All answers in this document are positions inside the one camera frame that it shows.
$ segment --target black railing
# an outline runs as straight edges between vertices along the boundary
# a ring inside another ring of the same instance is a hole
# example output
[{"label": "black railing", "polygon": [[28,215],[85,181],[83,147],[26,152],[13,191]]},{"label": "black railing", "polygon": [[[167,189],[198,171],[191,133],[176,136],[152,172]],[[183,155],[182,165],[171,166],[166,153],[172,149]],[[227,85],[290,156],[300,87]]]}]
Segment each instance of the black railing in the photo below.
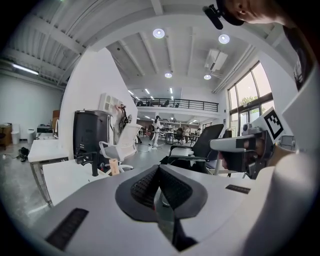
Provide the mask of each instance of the black railing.
[{"label": "black railing", "polygon": [[205,110],[218,112],[218,104],[215,102],[190,100],[190,99],[169,99],[169,98],[134,98],[137,107],[164,107],[164,108],[180,108],[192,110]]}]

